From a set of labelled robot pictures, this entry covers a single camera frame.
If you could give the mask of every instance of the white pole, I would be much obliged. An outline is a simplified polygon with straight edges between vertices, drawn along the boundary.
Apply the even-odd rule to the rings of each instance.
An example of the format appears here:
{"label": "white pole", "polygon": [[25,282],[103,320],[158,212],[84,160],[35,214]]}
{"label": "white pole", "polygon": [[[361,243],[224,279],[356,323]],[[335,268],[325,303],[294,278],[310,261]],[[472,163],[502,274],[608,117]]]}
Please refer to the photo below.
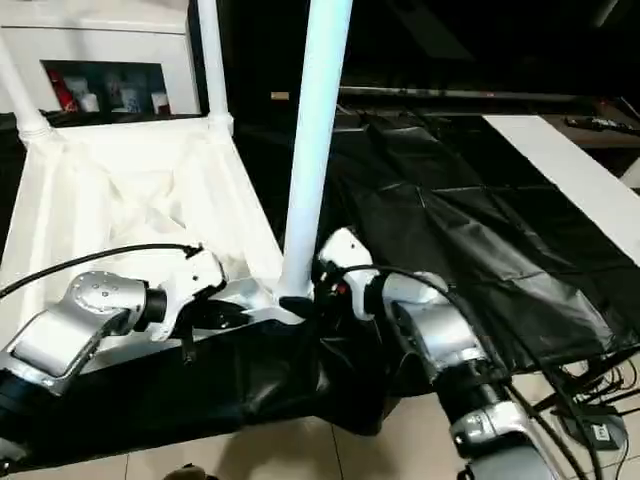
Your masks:
{"label": "white pole", "polygon": [[207,79],[209,118],[215,121],[230,122],[216,0],[198,0],[198,16],[200,17],[202,52]]}
{"label": "white pole", "polygon": [[308,296],[352,0],[311,0],[278,295]]}
{"label": "white pole", "polygon": [[49,133],[51,127],[45,118],[40,114],[29,97],[27,88],[22,83],[18,69],[16,68],[0,28],[0,78],[5,91],[13,104],[13,111],[16,115],[16,123],[20,138],[27,142],[43,134]]}

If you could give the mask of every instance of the black tarp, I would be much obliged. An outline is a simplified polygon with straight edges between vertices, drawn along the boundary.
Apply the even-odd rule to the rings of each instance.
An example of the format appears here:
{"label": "black tarp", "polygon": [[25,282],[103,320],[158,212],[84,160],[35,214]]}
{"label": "black tarp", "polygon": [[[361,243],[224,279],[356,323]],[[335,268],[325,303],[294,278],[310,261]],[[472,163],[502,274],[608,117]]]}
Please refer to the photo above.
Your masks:
{"label": "black tarp", "polygon": [[[280,239],[294,128],[291,115],[236,124]],[[15,132],[2,136],[15,145]],[[480,117],[339,117],[319,241],[344,225],[376,262],[445,278],[511,372],[531,363],[502,322],[557,364],[638,341],[640,271]],[[338,312],[210,338],[198,357],[184,367],[174,349],[81,376],[36,423],[33,455],[20,468],[307,415],[375,434],[398,397],[430,389],[393,324]]]}

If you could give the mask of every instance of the black cloth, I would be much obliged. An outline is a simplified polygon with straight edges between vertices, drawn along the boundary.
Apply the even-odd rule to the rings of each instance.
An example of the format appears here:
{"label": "black cloth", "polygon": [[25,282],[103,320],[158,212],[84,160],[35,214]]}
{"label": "black cloth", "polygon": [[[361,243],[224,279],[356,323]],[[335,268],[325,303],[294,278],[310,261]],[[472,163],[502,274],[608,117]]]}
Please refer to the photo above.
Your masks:
{"label": "black cloth", "polygon": [[[236,123],[279,239],[294,132],[293,115]],[[14,131],[1,135],[16,145]],[[532,364],[502,322],[558,364],[638,343],[636,266],[482,118],[339,117],[319,244],[340,226],[353,227],[378,263],[440,274],[508,372]],[[345,312],[203,340],[189,367],[172,349],[82,375],[36,422],[33,454],[18,468],[307,415],[375,434],[399,397],[430,385],[393,323],[362,324]]]}

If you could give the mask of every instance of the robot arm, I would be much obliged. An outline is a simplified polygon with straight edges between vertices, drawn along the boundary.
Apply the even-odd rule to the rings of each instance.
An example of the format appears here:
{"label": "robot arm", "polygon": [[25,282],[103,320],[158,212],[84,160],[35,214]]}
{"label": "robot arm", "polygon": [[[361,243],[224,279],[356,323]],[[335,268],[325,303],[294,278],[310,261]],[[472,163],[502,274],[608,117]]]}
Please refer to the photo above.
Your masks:
{"label": "robot arm", "polygon": [[[372,263],[369,252],[346,229],[327,241],[319,259],[338,269]],[[422,275],[432,283],[439,281]],[[504,385],[491,379],[491,361],[454,305],[436,289],[395,273],[358,270],[344,279],[358,319],[386,315],[421,353],[458,454],[468,461],[459,478],[467,474],[476,480],[506,480],[516,471],[522,479],[560,478],[547,462],[527,415]]]}
{"label": "robot arm", "polygon": [[105,337],[135,330],[166,340],[184,306],[225,285],[220,263],[207,251],[189,257],[159,288],[107,272],[77,276],[62,300],[33,317],[0,352],[0,459],[27,454],[31,422],[64,394]]}

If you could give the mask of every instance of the floor tile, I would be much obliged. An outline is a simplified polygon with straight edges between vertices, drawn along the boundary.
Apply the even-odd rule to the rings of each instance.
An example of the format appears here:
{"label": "floor tile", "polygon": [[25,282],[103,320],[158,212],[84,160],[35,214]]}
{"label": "floor tile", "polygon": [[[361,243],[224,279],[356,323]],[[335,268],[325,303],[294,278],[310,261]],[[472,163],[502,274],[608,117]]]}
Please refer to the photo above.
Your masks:
{"label": "floor tile", "polygon": [[[616,478],[618,465],[611,465],[603,469],[604,480],[637,480],[640,477],[640,457],[630,459],[624,463],[620,475]],[[595,475],[590,473],[589,478],[595,480]]]}
{"label": "floor tile", "polygon": [[376,437],[335,433],[345,480],[454,479],[464,467],[435,395],[402,400]]}
{"label": "floor tile", "polygon": [[220,480],[340,480],[331,426],[305,418],[130,454],[128,480],[193,463]]}
{"label": "floor tile", "polygon": [[10,475],[10,480],[124,480],[127,456],[101,458],[64,467]]}

